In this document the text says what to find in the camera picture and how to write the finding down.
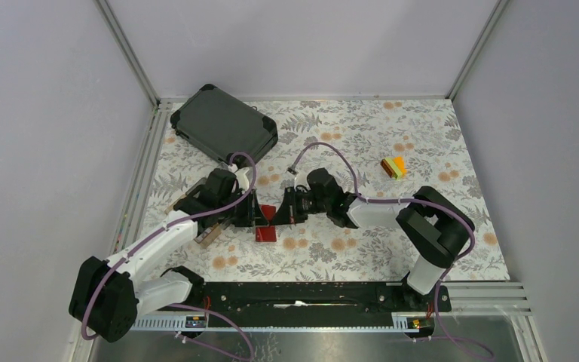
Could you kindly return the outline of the red leather card holder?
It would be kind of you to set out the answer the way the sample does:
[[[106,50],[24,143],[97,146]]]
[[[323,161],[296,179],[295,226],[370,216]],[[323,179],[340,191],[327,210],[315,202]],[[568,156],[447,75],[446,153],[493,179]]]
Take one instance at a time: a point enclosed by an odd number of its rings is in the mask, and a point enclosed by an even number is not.
[[[277,233],[275,227],[271,224],[271,221],[274,218],[277,208],[271,205],[262,205],[261,210],[263,216],[268,221],[268,224],[266,226],[256,227],[255,242],[275,243],[277,241]]]

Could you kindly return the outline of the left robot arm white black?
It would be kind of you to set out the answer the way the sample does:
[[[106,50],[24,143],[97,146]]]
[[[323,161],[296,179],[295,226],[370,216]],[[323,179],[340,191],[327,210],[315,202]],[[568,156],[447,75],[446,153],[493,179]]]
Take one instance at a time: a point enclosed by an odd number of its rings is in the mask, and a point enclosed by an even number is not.
[[[69,314],[81,323],[82,338],[116,342],[150,312],[176,303],[187,310],[199,307],[204,291],[183,273],[147,277],[173,251],[233,218],[253,196],[256,178],[255,167],[216,168],[145,237],[105,259],[83,261],[69,303]]]

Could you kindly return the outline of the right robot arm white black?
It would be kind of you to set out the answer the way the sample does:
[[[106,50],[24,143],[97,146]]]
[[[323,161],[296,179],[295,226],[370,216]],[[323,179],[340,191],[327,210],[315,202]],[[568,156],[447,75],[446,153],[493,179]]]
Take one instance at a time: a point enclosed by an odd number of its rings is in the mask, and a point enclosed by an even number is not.
[[[475,232],[473,221],[431,186],[422,186],[411,198],[368,199],[344,191],[324,168],[285,189],[270,223],[296,225],[319,213],[345,229],[375,226],[405,233],[419,253],[402,291],[403,303],[414,311],[431,302],[432,289]]]

